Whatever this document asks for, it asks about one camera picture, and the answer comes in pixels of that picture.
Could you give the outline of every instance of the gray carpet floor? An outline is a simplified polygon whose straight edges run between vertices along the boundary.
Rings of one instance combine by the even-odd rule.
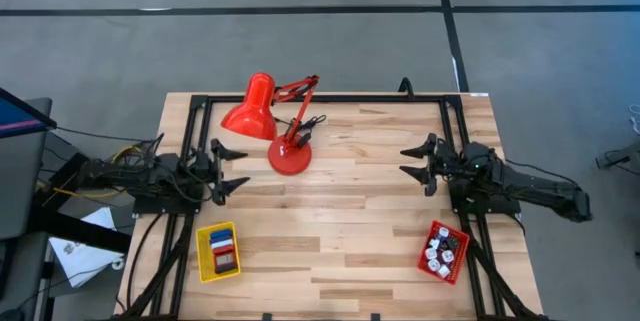
[[[0,0],[0,9],[430,4],[440,0]],[[640,0],[452,0],[453,5],[640,4]],[[594,157],[637,140],[640,13],[458,14],[469,87],[491,95],[509,158],[559,172],[591,194],[594,220],[524,207],[545,312],[637,320],[638,176]],[[279,83],[310,73],[318,91],[456,91],[441,14],[0,17],[0,85],[53,99],[60,125],[148,138],[171,91],[242,91],[256,71]],[[121,144],[64,135],[93,156]],[[82,202],[67,205],[80,209]],[[59,297],[55,320],[108,317],[120,275]]]

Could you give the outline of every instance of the blue block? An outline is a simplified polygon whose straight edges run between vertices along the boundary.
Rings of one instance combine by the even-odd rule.
[[[231,236],[231,230],[226,229],[226,230],[212,232],[209,235],[209,239],[213,240],[214,238],[221,237],[221,236]]]
[[[220,237],[210,239],[209,244],[214,244],[216,242],[222,242],[222,241],[231,240],[231,239],[233,239],[231,236],[220,236]]]

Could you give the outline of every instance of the lamp shade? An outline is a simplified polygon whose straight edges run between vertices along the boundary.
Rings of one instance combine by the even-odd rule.
[[[276,122],[270,110],[275,87],[275,81],[266,73],[251,76],[242,104],[229,111],[221,126],[250,137],[275,139]]]

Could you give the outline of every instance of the monitor screen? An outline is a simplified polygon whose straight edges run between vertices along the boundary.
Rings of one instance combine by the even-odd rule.
[[[0,138],[46,131],[56,123],[0,88]]]

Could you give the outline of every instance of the red tray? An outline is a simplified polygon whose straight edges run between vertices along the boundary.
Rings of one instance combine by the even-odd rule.
[[[433,272],[429,268],[427,268],[427,256],[424,254],[425,250],[429,246],[429,240],[435,237],[436,232],[440,229],[440,227],[446,227],[447,229],[449,229],[449,237],[455,237],[456,239],[458,239],[459,244],[458,248],[454,252],[455,258],[453,260],[453,264],[451,265],[451,273],[445,278],[440,277],[436,272]],[[444,280],[452,285],[455,285],[456,280],[458,279],[458,274],[460,274],[460,269],[462,268],[462,261],[464,261],[464,256],[467,253],[467,246],[469,246],[469,235],[434,220],[433,224],[431,224],[431,231],[429,231],[429,234],[427,235],[427,241],[424,243],[422,252],[420,252],[418,269],[428,274],[434,275],[440,280]]]

